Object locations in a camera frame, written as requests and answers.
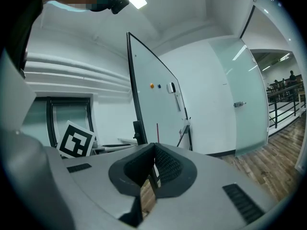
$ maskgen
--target black metal railing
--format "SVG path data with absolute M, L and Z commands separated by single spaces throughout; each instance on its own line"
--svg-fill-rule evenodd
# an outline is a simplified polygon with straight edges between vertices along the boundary
M 304 85 L 303 85 L 303 82 L 301 82 L 301 83 L 298 83 L 288 88 L 279 87 L 279 88 L 275 88 L 275 89 L 271 89 L 267 91 L 270 91 L 270 92 L 267 92 L 269 107 L 274 105 L 274 109 L 269 111 L 269 114 L 275 113 L 274 117 L 270 117 L 270 121 L 274 122 L 272 125 L 270 125 L 270 127 L 275 126 L 275 128 L 277 128 L 278 123 L 284 121 L 285 119 L 289 118 L 292 115 L 296 116 L 296 113 L 297 113 L 296 106 L 299 105 L 299 103 L 295 103 L 295 102 L 299 100 L 298 93 L 305 91 Z M 302 96 L 304 98 L 301 99 L 301 101 L 304 100 L 304 106 L 306 108 L 305 94 Z M 286 103 L 277 108 L 277 103 L 281 103 L 281 102 L 286 102 Z M 288 105 L 291 105 L 291 107 L 283 111 L 280 114 L 277 113 L 278 110 Z M 278 120 L 278 117 L 285 114 L 286 112 L 289 112 L 291 109 L 294 110 L 291 114 L 289 114 L 288 116 L 284 117 L 281 120 Z

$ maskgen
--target ceiling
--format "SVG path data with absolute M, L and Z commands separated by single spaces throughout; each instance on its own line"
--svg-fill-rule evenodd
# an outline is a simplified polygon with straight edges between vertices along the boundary
M 290 51 L 289 44 L 275 24 L 255 7 L 248 26 L 242 37 L 249 49 Z
M 294 57 L 292 52 L 288 51 L 280 51 L 280 52 L 252 52 L 252 55 L 254 56 L 259 69 L 263 70 L 268 66 L 273 66 L 279 62 L 279 59 L 284 57 L 285 55 L 288 55 L 289 58 Z
M 90 39 L 99 45 L 127 58 L 126 33 L 129 31 L 144 42 L 157 55 L 202 39 L 228 35 L 229 28 L 237 26 L 238 18 L 218 20 L 224 14 L 233 14 L 245 1 L 229 0 L 146 0 L 147 5 L 136 9 L 132 4 L 119 14 L 111 11 L 72 12 L 45 4 L 35 21 L 33 30 L 60 31 Z M 248 18 L 249 11 L 239 16 Z

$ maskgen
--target door handle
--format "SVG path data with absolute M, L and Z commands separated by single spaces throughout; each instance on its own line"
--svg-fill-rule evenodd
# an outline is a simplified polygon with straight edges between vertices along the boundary
M 246 102 L 245 103 L 244 102 L 236 102 L 236 103 L 234 103 L 234 107 L 241 107 L 245 104 L 246 104 Z

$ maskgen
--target window frame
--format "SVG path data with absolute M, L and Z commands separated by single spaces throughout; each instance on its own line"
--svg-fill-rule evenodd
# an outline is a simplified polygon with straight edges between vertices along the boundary
M 57 147 L 57 139 L 53 123 L 53 107 L 56 105 L 86 105 L 87 119 L 90 130 L 94 132 L 91 112 L 91 98 L 74 98 L 74 97 L 36 97 L 34 101 L 46 101 L 46 120 L 50 145 Z

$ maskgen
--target whiteboard frame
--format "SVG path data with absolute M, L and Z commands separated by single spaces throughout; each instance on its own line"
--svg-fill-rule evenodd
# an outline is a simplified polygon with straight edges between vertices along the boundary
M 136 86 L 136 80 L 135 80 L 135 75 L 134 75 L 134 67 L 133 67 L 133 59 L 132 59 L 132 49 L 131 49 L 131 40 L 130 37 L 133 37 L 134 39 L 136 39 L 139 43 L 141 43 L 147 50 L 149 50 L 149 52 L 151 52 L 162 64 L 163 66 L 174 76 L 174 74 L 167 68 L 167 66 L 159 59 L 158 56 L 155 55 L 155 53 L 153 53 L 153 51 L 151 51 L 144 43 L 142 43 L 136 36 L 134 36 L 132 33 L 127 32 L 127 51 L 128 51 L 128 63 L 129 63 L 129 72 L 130 72 L 130 81 L 131 81 L 131 90 L 132 90 L 132 96 L 133 96 L 133 102 L 134 102 L 134 107 L 135 107 L 135 114 L 137 117 L 137 120 L 140 123 L 140 128 L 141 128 L 141 132 L 140 132 L 140 136 L 142 138 L 142 140 L 147 143 L 147 137 L 146 137 L 146 131 L 145 131 L 145 127 L 144 127 L 144 122 L 143 122 L 143 117 L 142 117 L 142 111 L 141 111 L 141 106 L 140 106 L 140 101 L 139 101 L 139 96 L 138 96 L 138 90 L 137 90 L 137 86 Z M 178 82 L 178 86 L 179 86 L 179 90 L 181 92 L 181 88 L 180 88 L 180 84 L 178 79 L 174 76 L 174 78 L 177 80 Z M 185 110 L 185 114 L 186 114 L 186 119 L 188 119 L 188 113 L 186 110 L 186 107 L 184 105 L 184 101 L 183 101 L 183 97 L 181 94 L 181 98 L 182 98 L 182 103 L 184 106 L 184 110 Z M 188 131 L 188 135 L 189 135 L 189 143 L 190 143 L 190 148 L 189 150 L 193 150 L 192 147 L 192 138 L 191 138 L 191 132 L 190 129 Z

